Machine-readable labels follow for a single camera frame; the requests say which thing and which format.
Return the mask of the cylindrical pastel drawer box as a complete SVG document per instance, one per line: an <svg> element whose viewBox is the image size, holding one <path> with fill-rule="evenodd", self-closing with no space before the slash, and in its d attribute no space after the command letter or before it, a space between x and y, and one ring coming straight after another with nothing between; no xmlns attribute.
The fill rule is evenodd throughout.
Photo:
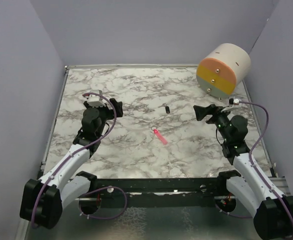
<svg viewBox="0 0 293 240"><path fill-rule="evenodd" d="M226 99L231 96L251 69L249 54L232 43L223 43L199 63L196 79L209 95Z"/></svg>

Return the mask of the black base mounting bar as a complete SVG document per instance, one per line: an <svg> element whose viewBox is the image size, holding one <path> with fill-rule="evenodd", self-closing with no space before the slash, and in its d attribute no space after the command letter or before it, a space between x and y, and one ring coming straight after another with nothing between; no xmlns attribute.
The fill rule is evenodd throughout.
<svg viewBox="0 0 293 240"><path fill-rule="evenodd" d="M233 200L226 181L209 178L111 178L97 179L95 189L101 190L79 198L83 208L168 208L214 207L221 199Z"/></svg>

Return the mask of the black head silver key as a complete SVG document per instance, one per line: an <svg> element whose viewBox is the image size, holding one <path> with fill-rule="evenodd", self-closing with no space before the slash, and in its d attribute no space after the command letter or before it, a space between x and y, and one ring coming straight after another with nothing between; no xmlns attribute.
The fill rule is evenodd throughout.
<svg viewBox="0 0 293 240"><path fill-rule="evenodd" d="M170 107L166 104L166 103L163 103L162 105L159 106L160 108L164 108L165 109L165 112L167 114L170 114L171 110L170 110Z"/></svg>

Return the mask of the aluminium table frame rail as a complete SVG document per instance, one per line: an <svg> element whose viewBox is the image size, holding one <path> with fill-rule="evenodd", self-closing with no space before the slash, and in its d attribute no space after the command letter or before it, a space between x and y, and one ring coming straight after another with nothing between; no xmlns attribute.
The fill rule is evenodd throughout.
<svg viewBox="0 0 293 240"><path fill-rule="evenodd" d="M64 77L63 77L62 87L61 87L61 90L60 90L59 95L58 95L58 102L57 102L57 106L56 106L56 109L55 109L55 112L54 112L54 115L53 115L53 122L52 122L52 125L50 127L48 140L46 141L43 158L42 158L41 163L39 165L39 171L37 172L36 179L41 177L43 175L43 173L44 173L44 169L45 169L45 165L46 165L46 162L47 162L47 157L48 157L48 154L49 154L51 141L52 141L52 138L53 138L53 133L54 133L54 129L55 129L56 121L57 121L57 117L58 117L58 114L59 114L59 109L60 109L61 102L62 102L62 99L63 99L63 93L64 93L64 90L65 90L68 74L69 74L69 67L66 65L64 67ZM29 227L29 221L21 218L14 239L15 240L24 240L26 238L26 235L27 235L28 227Z"/></svg>

